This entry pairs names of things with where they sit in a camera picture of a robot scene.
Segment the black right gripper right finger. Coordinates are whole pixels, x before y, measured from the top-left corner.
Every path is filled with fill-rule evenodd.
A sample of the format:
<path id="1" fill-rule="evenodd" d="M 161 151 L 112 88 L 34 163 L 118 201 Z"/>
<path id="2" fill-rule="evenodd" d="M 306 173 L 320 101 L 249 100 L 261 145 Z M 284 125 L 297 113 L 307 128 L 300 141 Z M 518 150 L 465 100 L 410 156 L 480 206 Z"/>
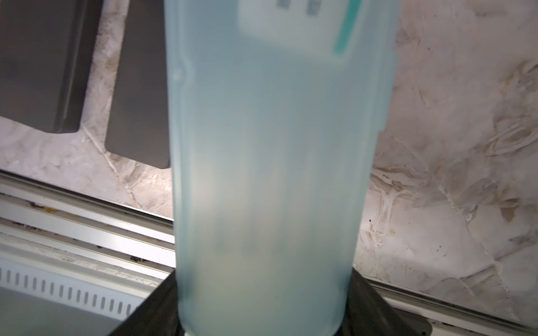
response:
<path id="1" fill-rule="evenodd" d="M 353 270 L 343 322 L 337 335 L 431 335 L 428 320 L 391 307 L 368 281 Z"/>

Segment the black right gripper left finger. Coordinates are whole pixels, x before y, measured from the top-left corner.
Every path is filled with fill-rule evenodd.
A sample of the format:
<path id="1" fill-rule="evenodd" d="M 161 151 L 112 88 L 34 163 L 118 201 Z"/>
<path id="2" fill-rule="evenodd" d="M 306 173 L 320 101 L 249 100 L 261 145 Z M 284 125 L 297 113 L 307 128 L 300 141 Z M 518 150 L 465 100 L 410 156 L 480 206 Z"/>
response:
<path id="1" fill-rule="evenodd" d="M 172 271 L 109 335 L 185 335 L 179 320 L 176 272 Z"/>

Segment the black pencil case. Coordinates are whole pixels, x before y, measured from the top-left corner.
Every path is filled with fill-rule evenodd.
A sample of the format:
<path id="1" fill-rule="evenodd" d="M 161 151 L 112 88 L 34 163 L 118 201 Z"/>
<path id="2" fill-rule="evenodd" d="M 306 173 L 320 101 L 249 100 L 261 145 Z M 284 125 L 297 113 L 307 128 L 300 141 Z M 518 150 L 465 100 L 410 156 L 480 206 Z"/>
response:
<path id="1" fill-rule="evenodd" d="M 131 1 L 105 147 L 158 169 L 170 167 L 165 16 L 162 1 Z"/>
<path id="2" fill-rule="evenodd" d="M 1 2 L 1 116 L 42 132 L 81 124 L 102 1 Z"/>

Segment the translucent blue pencil case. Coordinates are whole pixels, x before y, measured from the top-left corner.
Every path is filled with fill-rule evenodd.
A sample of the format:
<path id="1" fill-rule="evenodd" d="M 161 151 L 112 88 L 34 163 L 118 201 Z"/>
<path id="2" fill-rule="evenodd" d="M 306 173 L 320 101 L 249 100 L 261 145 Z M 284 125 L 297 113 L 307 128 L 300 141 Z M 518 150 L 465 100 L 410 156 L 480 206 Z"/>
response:
<path id="1" fill-rule="evenodd" d="M 399 1 L 166 1 L 179 319 L 333 335 L 345 313 Z"/>

